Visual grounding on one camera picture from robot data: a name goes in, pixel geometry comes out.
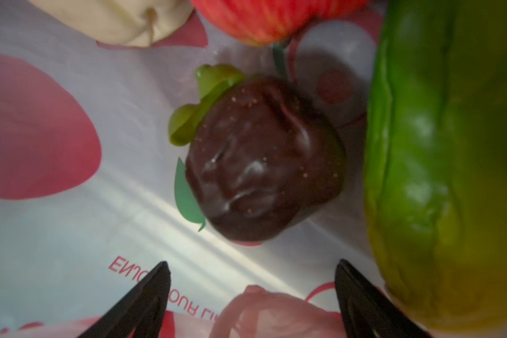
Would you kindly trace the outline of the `red apple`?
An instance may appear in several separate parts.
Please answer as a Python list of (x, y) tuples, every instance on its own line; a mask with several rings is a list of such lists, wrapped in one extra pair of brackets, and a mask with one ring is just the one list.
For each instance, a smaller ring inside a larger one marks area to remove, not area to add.
[(192, 5), (226, 35), (247, 45), (287, 39), (313, 21), (342, 18), (367, 5), (363, 0), (194, 0)]

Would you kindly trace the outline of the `pink plastic bag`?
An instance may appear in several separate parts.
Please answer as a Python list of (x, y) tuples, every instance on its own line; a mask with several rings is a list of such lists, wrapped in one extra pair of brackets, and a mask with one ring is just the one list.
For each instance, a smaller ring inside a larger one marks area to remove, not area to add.
[[(347, 260), (392, 299), (364, 197), (368, 107), (390, 1), (313, 21), (265, 46), (194, 9), (148, 47), (108, 45), (30, 1), (0, 1), (0, 336), (74, 337), (160, 261), (171, 272), (162, 337), (347, 337), (335, 270)], [(230, 241), (185, 179), (173, 112), (198, 104), (195, 72), (231, 65), (302, 91), (346, 151), (342, 193), (265, 242)]]

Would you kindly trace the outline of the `dark purple mangosteen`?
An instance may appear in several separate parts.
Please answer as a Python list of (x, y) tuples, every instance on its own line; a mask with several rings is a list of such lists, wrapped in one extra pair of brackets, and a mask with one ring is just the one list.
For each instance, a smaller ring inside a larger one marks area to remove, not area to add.
[(294, 85), (225, 65), (198, 67), (199, 102), (177, 108), (170, 143), (205, 219), (233, 242), (273, 239), (344, 188), (345, 147)]

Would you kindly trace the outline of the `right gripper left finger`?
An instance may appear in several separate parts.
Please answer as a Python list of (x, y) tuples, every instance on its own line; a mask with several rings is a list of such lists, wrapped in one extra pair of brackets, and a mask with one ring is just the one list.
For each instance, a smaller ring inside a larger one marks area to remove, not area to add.
[(157, 338), (170, 287), (171, 272), (162, 261), (79, 338)]

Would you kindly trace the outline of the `green pepper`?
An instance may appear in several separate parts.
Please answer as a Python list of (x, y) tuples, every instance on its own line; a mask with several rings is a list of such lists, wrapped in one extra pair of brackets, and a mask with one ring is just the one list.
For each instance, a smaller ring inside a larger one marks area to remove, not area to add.
[(387, 291), (428, 328), (507, 325), (507, 1), (390, 1), (364, 160)]

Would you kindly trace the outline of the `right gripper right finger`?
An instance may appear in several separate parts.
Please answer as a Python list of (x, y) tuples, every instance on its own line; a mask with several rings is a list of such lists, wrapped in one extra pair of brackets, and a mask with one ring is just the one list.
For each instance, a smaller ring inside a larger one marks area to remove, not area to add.
[(346, 336), (430, 338), (347, 260), (335, 270), (335, 290)]

